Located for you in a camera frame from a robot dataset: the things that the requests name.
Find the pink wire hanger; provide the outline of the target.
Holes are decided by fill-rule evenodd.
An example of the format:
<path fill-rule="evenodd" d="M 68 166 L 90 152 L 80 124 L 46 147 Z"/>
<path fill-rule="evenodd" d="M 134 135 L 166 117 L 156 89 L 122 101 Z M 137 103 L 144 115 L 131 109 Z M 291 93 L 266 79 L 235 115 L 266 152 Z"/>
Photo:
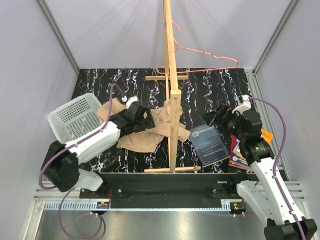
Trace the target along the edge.
<path fill-rule="evenodd" d="M 174 21 L 164 22 L 164 60 L 155 70 L 160 75 L 166 75 L 174 68 L 198 68 L 199 72 L 236 69 L 240 66 L 237 59 L 223 56 L 207 50 L 195 49 L 183 45 L 174 33 L 180 30 Z"/>

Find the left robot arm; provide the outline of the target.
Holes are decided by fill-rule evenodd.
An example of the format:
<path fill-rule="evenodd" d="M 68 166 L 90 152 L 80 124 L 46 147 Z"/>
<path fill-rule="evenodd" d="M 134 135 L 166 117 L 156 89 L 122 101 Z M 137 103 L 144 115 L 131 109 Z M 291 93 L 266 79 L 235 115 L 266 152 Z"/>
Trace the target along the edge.
<path fill-rule="evenodd" d="M 78 139 L 50 144 L 40 174 L 46 176 L 55 188 L 64 193 L 73 188 L 90 190 L 97 198 L 108 193 L 108 186 L 100 174 L 79 166 L 114 146 L 120 139 L 133 133 L 153 129 L 155 122 L 151 109 L 132 101 L 96 129 Z"/>

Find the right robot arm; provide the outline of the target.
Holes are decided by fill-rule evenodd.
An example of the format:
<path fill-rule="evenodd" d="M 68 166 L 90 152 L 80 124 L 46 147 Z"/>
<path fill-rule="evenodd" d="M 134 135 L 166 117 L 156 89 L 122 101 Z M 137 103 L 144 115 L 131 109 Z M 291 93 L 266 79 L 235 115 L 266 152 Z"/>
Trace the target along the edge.
<path fill-rule="evenodd" d="M 245 200 L 264 226 L 267 240 L 310 240 L 318 227 L 297 207 L 285 185 L 270 145 L 262 138 L 262 120 L 253 108 L 232 108 L 225 104 L 201 115 L 205 123 L 239 140 L 241 155 L 255 173 L 264 190 L 246 176 L 233 178 L 228 195 Z"/>

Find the wooden hanger stand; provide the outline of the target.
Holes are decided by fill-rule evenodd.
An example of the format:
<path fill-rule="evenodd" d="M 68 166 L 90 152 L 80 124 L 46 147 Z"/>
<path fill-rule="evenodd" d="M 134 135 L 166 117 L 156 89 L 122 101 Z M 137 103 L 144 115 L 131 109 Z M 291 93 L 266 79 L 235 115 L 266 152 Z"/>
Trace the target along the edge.
<path fill-rule="evenodd" d="M 176 52 L 173 33 L 171 2 L 163 1 L 164 20 L 164 76 L 154 77 L 155 81 L 165 80 L 166 98 L 170 100 L 170 137 L 168 138 L 167 168 L 145 169 L 145 173 L 176 173 L 199 171 L 200 166 L 176 167 L 180 123 L 181 90 L 178 85 Z"/>

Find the dark blue book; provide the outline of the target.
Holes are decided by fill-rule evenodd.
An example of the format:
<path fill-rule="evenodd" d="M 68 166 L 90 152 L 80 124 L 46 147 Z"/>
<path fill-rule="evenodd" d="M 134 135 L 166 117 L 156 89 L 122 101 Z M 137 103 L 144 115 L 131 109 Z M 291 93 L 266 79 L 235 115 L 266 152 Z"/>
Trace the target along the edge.
<path fill-rule="evenodd" d="M 202 124 L 189 131 L 189 140 L 203 168 L 230 157 L 228 149 L 214 126 Z"/>

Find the purple and red book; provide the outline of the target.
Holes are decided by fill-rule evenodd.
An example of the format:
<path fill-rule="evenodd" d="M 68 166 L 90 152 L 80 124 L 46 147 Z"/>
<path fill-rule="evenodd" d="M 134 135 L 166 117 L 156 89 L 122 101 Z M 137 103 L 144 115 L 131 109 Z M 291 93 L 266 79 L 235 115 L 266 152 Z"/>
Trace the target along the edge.
<path fill-rule="evenodd" d="M 252 171 L 246 159 L 240 153 L 239 143 L 240 141 L 235 136 L 232 136 L 228 165 L 242 170 Z"/>

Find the orange packet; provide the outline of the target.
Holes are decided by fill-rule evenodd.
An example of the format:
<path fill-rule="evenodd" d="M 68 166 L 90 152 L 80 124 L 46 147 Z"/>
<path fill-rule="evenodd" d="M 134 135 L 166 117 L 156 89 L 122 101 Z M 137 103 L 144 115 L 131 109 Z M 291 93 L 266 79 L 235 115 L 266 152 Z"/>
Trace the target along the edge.
<path fill-rule="evenodd" d="M 272 139 L 274 138 L 274 135 L 264 129 L 261 129 L 261 137 L 270 144 Z"/>

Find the white plastic basket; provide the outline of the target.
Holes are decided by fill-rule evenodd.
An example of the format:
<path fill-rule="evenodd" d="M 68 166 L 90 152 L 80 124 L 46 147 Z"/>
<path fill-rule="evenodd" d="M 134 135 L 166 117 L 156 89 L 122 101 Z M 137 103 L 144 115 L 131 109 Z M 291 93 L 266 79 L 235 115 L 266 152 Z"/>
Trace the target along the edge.
<path fill-rule="evenodd" d="M 94 94 L 85 93 L 49 113 L 47 120 L 56 139 L 66 143 L 99 127 L 97 111 L 101 106 Z"/>

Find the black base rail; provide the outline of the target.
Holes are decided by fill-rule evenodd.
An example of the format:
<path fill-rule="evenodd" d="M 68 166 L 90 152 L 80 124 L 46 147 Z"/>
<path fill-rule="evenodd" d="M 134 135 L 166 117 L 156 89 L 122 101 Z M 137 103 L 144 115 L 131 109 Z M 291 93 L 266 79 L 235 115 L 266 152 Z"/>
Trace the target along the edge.
<path fill-rule="evenodd" d="M 236 184 L 257 181 L 247 173 L 114 173 L 103 172 L 100 190 L 80 190 L 81 199 L 111 197 L 112 210 L 212 210 L 221 200 L 238 200 Z"/>

